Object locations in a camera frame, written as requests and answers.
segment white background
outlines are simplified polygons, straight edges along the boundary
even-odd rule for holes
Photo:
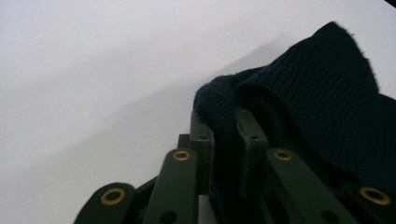
[[[142,185],[188,132],[200,86],[329,21],[396,98],[396,9],[382,0],[1,1],[0,223],[72,223],[103,185]]]

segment dark knit fabric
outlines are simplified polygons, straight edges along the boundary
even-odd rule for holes
[[[216,140],[212,207],[219,223],[263,223],[257,198],[238,196],[235,107],[250,110],[270,144],[300,157],[329,187],[367,181],[396,192],[396,101],[378,92],[351,36],[330,22],[264,67],[216,77],[194,110]]]

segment metal grommet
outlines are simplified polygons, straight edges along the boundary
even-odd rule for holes
[[[109,189],[104,193],[100,199],[104,205],[114,205],[120,203],[125,198],[125,190],[123,189]]]
[[[370,201],[372,203],[380,204],[380,205],[388,205],[390,204],[390,197],[375,188],[372,187],[361,187],[360,189],[360,194],[365,198],[367,201]]]
[[[191,154],[188,151],[177,151],[174,153],[174,159],[177,161],[186,161],[190,156]]]
[[[289,161],[291,160],[291,155],[288,151],[285,150],[277,150],[274,152],[274,157],[282,160],[282,161]]]

